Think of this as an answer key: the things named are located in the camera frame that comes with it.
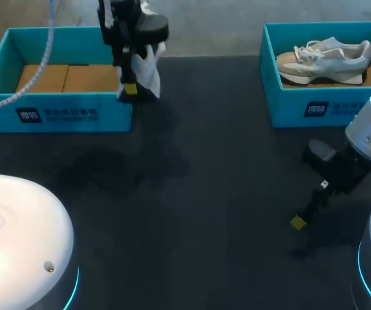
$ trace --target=screw hole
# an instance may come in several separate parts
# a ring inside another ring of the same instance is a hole
[[[55,271],[55,266],[52,262],[45,262],[43,267],[48,273],[53,273]]]

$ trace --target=shoe sole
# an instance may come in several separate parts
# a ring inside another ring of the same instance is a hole
[[[319,78],[326,78],[331,79],[332,81],[342,83],[342,84],[362,84],[363,83],[363,75],[364,72],[361,72],[359,74],[356,73],[331,73],[331,74],[325,74],[321,76],[291,76],[290,74],[279,72],[279,74],[284,77],[285,79],[288,79],[289,81],[292,81],[296,84],[300,85],[307,85],[310,84],[315,79]]]

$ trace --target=shoelace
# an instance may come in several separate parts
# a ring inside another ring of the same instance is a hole
[[[316,59],[318,57],[319,58],[324,57],[324,55],[322,54],[320,50],[314,50],[311,47],[312,44],[316,44],[318,42],[319,41],[309,41],[306,47],[302,46],[301,48],[295,46],[295,55],[296,55],[297,60],[299,60],[300,62],[303,62],[305,58]]]

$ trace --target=gray concrete floor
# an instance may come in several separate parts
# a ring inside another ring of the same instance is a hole
[[[43,26],[48,0],[0,0],[8,27]],[[267,22],[371,21],[369,0],[151,0],[170,19],[169,56],[258,54]],[[63,0],[58,25],[97,25],[97,0]]]

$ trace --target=open box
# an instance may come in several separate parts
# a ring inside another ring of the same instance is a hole
[[[6,31],[0,44],[0,100],[16,91],[26,65],[40,63],[47,35],[48,28],[11,28]],[[111,65],[111,47],[104,45],[99,27],[59,27],[55,29],[49,64]],[[111,83],[118,85],[118,76]],[[116,91],[73,90],[29,93],[0,108],[0,132],[130,130],[132,106],[119,102]]]
[[[284,87],[276,56],[329,37],[346,44],[371,42],[371,22],[282,23],[264,26],[260,74],[274,127],[345,126],[371,96],[371,86]]]

